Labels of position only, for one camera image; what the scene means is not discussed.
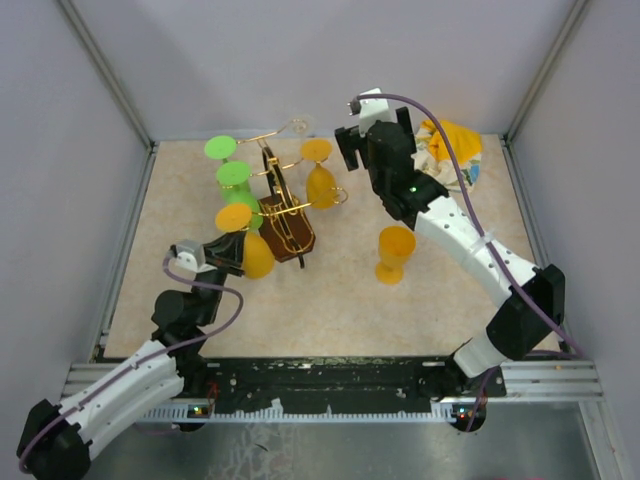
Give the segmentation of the orange wine glass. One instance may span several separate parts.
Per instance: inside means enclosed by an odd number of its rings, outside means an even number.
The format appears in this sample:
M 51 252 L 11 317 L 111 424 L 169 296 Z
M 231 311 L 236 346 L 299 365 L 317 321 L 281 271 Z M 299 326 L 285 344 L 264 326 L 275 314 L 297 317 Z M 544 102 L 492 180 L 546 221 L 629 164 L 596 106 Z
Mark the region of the orange wine glass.
M 379 234 L 379 262 L 375 275 L 379 282 L 386 285 L 399 283 L 404 276 L 404 266 L 416 248 L 414 233 L 408 228 L 390 226 Z
M 275 266 L 275 257 L 267 242 L 250 230 L 253 211 L 245 203 L 232 203 L 223 207 L 215 217 L 216 227 L 224 233 L 242 233 L 245 276 L 257 280 L 266 277 Z
M 323 166 L 331 152 L 330 142 L 321 138 L 307 140 L 300 149 L 302 159 L 314 164 L 306 180 L 307 202 L 319 210 L 332 208 L 339 198 L 335 177 Z

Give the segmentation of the green wine glass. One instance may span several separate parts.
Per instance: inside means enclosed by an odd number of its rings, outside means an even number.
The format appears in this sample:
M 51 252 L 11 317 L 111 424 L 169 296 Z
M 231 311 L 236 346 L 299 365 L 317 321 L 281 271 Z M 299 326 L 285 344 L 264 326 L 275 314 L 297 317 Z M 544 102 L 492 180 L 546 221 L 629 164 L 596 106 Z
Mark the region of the green wine glass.
M 227 204 L 243 203 L 252 211 L 250 229 L 257 231 L 263 223 L 260 204 L 251 191 L 249 179 L 250 166 L 243 161 L 227 161 L 216 172 L 222 198 Z
M 210 138 L 204 145 L 204 154 L 211 160 L 217 160 L 221 164 L 229 162 L 236 152 L 238 143 L 229 135 L 217 135 Z

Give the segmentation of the clear wine glass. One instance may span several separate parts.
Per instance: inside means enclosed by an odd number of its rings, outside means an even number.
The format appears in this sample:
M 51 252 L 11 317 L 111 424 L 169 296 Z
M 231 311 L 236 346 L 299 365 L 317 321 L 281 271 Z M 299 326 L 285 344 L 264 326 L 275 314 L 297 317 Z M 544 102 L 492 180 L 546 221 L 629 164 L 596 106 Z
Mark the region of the clear wine glass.
M 315 119 L 308 114 L 296 115 L 289 121 L 288 130 L 300 138 L 312 137 L 315 134 Z

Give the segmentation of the green wine glass front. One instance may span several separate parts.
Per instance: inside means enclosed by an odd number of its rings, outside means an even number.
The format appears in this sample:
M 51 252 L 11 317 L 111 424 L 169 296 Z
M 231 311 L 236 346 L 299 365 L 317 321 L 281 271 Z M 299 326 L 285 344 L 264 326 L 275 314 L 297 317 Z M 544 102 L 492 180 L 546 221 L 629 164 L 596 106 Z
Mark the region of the green wine glass front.
M 236 152 L 238 143 L 229 135 L 217 135 L 210 138 L 204 145 L 204 154 L 211 160 L 217 160 L 221 164 L 229 162 Z

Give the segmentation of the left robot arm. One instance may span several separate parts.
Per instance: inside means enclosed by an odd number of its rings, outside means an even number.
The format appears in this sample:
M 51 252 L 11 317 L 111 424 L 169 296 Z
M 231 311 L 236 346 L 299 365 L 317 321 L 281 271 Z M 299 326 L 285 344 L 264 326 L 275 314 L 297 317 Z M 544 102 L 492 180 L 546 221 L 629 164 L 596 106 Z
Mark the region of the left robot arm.
M 169 248 L 164 273 L 191 289 L 157 296 L 151 316 L 155 331 L 116 368 L 57 404 L 42 400 L 31 408 L 16 451 L 22 473 L 81 479 L 145 413 L 182 393 L 194 397 L 206 389 L 206 362 L 199 351 L 209 336 L 202 329 L 214 323 L 224 294 L 242 296 L 226 280 L 244 274 L 246 237 L 236 231 L 209 243 L 184 240 Z M 194 279 L 171 274 L 172 265 L 194 273 Z

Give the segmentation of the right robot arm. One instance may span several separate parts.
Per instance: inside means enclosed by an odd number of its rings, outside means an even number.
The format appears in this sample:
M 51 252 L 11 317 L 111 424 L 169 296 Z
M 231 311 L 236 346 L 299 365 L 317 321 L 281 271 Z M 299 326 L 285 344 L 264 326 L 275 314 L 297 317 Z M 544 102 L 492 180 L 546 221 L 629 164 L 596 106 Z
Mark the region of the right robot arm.
M 440 182 L 414 166 L 416 143 L 407 108 L 392 111 L 384 99 L 355 100 L 356 126 L 335 138 L 348 170 L 367 169 L 385 210 L 410 230 L 446 250 L 485 290 L 498 310 L 485 330 L 450 357 L 447 384 L 470 395 L 482 374 L 506 360 L 521 360 L 564 320 L 565 276 L 539 268 L 473 224 Z

